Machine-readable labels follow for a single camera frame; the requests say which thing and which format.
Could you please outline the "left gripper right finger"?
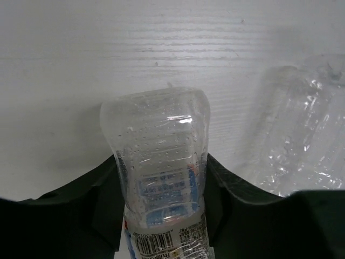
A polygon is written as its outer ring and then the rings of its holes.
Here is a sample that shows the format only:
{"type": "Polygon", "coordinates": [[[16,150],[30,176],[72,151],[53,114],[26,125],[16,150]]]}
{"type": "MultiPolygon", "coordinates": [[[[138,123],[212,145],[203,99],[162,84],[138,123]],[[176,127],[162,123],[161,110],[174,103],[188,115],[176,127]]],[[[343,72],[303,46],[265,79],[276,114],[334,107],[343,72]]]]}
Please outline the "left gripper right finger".
{"type": "Polygon", "coordinates": [[[279,197],[209,155],[206,225],[217,258],[344,258],[344,191],[279,197]]]}

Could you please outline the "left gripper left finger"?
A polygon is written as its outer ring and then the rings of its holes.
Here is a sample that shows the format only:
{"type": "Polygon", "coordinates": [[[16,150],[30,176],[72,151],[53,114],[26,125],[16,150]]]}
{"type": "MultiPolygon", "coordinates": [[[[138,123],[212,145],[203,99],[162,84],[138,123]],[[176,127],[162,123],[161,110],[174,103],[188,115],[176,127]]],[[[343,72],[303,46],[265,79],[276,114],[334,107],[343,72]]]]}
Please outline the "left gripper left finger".
{"type": "Polygon", "coordinates": [[[37,199],[1,199],[1,258],[113,258],[124,199],[113,157],[37,199]]]}

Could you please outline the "clear bottle white blue label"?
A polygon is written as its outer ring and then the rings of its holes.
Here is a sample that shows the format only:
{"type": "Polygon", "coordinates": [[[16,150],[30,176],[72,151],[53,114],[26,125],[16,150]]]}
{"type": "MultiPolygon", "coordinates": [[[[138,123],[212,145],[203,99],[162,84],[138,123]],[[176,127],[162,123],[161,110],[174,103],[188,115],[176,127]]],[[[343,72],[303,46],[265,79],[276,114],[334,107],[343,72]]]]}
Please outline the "clear bottle white blue label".
{"type": "Polygon", "coordinates": [[[209,122],[209,101],[197,88],[163,88],[101,105],[131,258],[214,258],[204,203],[209,122]]]}

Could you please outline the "clear unlabelled plastic bottle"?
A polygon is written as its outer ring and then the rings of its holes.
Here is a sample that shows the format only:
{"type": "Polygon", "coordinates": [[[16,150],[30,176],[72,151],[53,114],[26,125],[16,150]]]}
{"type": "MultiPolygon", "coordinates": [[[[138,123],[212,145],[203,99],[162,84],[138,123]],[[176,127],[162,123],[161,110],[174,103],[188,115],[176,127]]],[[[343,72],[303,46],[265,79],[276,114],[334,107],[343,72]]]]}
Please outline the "clear unlabelled plastic bottle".
{"type": "Polygon", "coordinates": [[[236,174],[279,196],[344,188],[343,54],[269,69],[252,114],[236,174]]]}

